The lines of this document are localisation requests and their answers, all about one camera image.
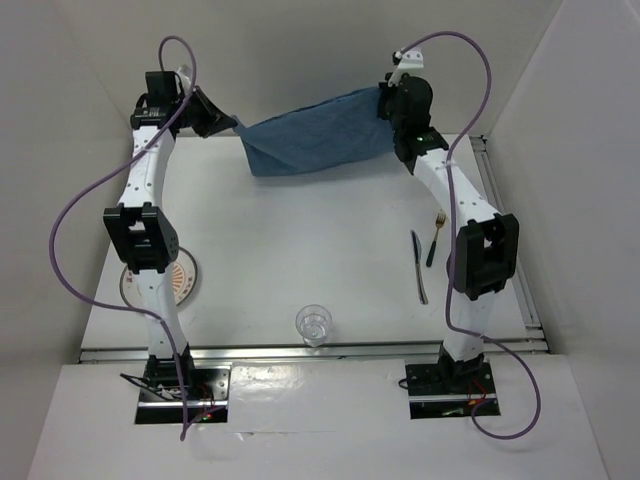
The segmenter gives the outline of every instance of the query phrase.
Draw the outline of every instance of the white wall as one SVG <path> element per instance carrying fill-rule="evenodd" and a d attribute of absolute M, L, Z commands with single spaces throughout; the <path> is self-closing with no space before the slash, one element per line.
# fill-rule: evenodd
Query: white wall
<path fill-rule="evenodd" d="M 157 68 L 160 39 L 175 33 L 195 48 L 205 93 L 245 124 L 377 85 L 391 54 L 436 30 L 460 30 L 487 50 L 495 89 L 476 132 L 487 133 L 555 12 L 558 0 L 56 0 L 123 115 Z M 424 47 L 432 110 L 443 132 L 475 112 L 484 71 L 455 39 Z M 171 66 L 186 56 L 168 49 Z"/>
<path fill-rule="evenodd" d="M 0 465 L 26 478 L 60 365 L 76 358 L 88 309 L 60 287 L 47 257 L 66 200 L 121 163 L 126 123 L 46 0 L 0 2 Z M 103 188 L 72 212 L 60 251 L 92 293 L 106 236 Z"/>
<path fill-rule="evenodd" d="M 565 0 L 489 142 L 612 480 L 640 475 L 639 12 L 640 0 Z"/>

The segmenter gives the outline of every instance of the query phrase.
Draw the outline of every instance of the knife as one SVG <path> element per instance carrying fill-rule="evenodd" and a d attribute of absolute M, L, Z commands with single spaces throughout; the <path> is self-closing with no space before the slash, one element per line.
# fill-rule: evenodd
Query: knife
<path fill-rule="evenodd" d="M 416 283 L 418 284 L 418 298 L 422 305 L 427 305 L 429 299 L 424 291 L 424 285 L 422 284 L 422 271 L 420 270 L 420 259 L 422 258 L 422 245 L 418 234 L 411 230 L 411 241 L 413 242 L 413 263 L 416 267 Z"/>

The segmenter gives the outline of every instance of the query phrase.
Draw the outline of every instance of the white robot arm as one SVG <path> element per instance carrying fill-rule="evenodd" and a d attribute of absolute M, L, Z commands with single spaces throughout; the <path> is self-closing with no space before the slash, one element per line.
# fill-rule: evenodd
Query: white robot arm
<path fill-rule="evenodd" d="M 393 56 L 396 69 L 380 83 L 378 117 L 389 120 L 394 131 L 395 152 L 409 172 L 431 191 L 451 218 L 447 174 L 449 145 L 430 126 L 431 86 L 409 74 L 423 67 L 419 50 Z M 457 261 L 454 301 L 460 305 L 451 318 L 454 327 L 475 332 L 468 335 L 449 330 L 439 364 L 449 379 L 468 377 L 483 362 L 483 340 L 496 295 L 515 273 L 519 226 L 513 215 L 501 215 L 491 206 L 455 163 L 451 161 L 456 190 Z"/>
<path fill-rule="evenodd" d="M 162 188 L 169 156 L 180 129 L 191 128 L 200 137 L 236 126 L 195 87 L 186 108 L 158 138 L 154 138 L 177 111 L 190 88 L 189 72 L 147 72 L 147 93 L 131 116 L 135 156 L 144 155 L 131 167 L 124 193 L 117 207 L 107 208 L 103 219 L 120 259 L 135 276 L 146 310 L 158 314 L 168 327 L 189 382 L 193 362 L 189 344 L 178 321 L 171 273 L 178 256 L 178 234 L 162 212 Z M 167 334 L 157 319 L 147 316 L 149 361 L 146 375 L 152 383 L 174 385 L 176 365 Z"/>

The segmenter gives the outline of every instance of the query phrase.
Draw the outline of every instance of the white table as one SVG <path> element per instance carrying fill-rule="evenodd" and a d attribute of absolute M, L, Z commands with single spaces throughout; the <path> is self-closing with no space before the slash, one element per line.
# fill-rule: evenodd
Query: white table
<path fill-rule="evenodd" d="M 468 139 L 455 158 L 484 192 Z M 449 224 L 440 232 L 433 267 L 423 267 L 430 303 L 422 306 L 409 231 L 418 233 L 426 259 L 440 207 L 393 155 L 256 179 L 238 138 L 180 138 L 163 208 L 200 270 L 196 291 L 179 308 L 192 346 L 301 344 L 294 321 L 311 303 L 331 312 L 332 343 L 444 338 Z M 122 269 L 111 248 L 96 298 L 122 304 Z M 526 337 L 511 283 L 496 302 L 489 333 Z M 91 311 L 83 349 L 146 345 L 139 315 Z"/>
<path fill-rule="evenodd" d="M 508 442 L 468 418 L 410 420 L 400 360 L 236 367 L 229 423 L 193 428 L 184 443 L 178 425 L 133 424 L 137 390 L 118 373 L 142 363 L 65 366 L 29 479 L 605 480 L 566 358 L 526 357 L 542 416 Z M 531 385 L 508 357 L 492 366 L 502 415 L 480 422 L 513 433 L 533 414 Z"/>

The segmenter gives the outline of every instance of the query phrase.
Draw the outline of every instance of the blue cloth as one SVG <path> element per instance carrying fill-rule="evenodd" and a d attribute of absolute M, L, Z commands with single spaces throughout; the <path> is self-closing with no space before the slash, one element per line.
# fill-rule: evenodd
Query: blue cloth
<path fill-rule="evenodd" d="M 251 173 L 296 175 L 392 152 L 391 125 L 376 116 L 379 95 L 365 88 L 252 127 L 238 122 Z"/>

